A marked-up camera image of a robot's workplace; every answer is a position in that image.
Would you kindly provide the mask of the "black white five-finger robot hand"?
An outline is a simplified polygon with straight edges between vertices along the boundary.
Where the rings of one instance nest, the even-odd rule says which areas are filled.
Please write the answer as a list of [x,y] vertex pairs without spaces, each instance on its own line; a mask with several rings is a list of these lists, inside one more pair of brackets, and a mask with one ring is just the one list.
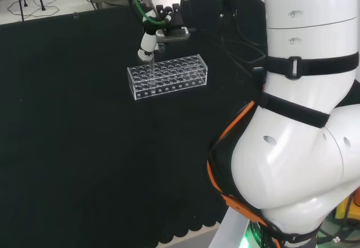
[[141,12],[144,29],[138,50],[141,61],[150,62],[160,47],[190,37],[181,15],[181,0],[141,0],[138,7],[150,9]]

